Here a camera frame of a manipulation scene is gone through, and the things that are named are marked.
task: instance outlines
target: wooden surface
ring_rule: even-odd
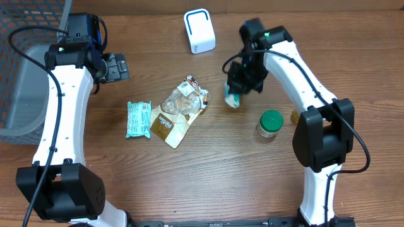
[[[206,8],[210,13],[399,10],[404,0],[92,0],[73,1],[74,12],[106,15],[172,15]]]
[[[304,170],[292,150],[294,109],[269,76],[262,94],[232,110],[223,101],[224,61],[241,49],[238,29],[260,17],[266,28],[285,25],[319,80],[356,109],[355,128],[372,155],[370,170],[338,177],[335,211],[358,226],[404,222],[404,13],[266,13],[212,15],[216,49],[192,55],[177,16],[106,16],[107,50],[124,52],[131,79],[106,84],[88,101],[87,167],[102,177],[107,199],[136,220],[204,221],[294,216]],[[156,107],[188,74],[210,92],[208,108],[177,149],[152,134],[125,139],[126,103]],[[275,139],[260,137],[261,114],[279,110],[285,124]],[[0,226],[20,226],[28,202],[15,185],[36,146],[0,144]],[[360,168],[357,142],[343,169]],[[30,226],[43,225],[34,214]]]

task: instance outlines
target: small jar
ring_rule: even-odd
[[[266,138],[274,137],[283,125],[283,117],[276,110],[265,112],[257,124],[258,133]]]

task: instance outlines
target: plastic bin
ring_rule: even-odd
[[[26,25],[66,30],[71,0],[0,1],[0,141],[38,144],[48,102],[47,73],[19,56],[8,44],[8,34]],[[15,35],[14,43],[45,64],[44,54],[57,42],[56,32],[29,30]]]

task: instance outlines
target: light blue packet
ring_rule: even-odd
[[[128,102],[128,124],[126,138],[146,136],[150,139],[150,114],[152,102]]]

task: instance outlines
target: gray plastic crate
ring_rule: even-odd
[[[67,28],[71,0],[0,0],[0,141],[38,144],[48,102],[47,73],[19,56],[8,44],[8,34],[26,25]],[[14,43],[45,64],[44,54],[57,42],[55,32],[29,30]]]

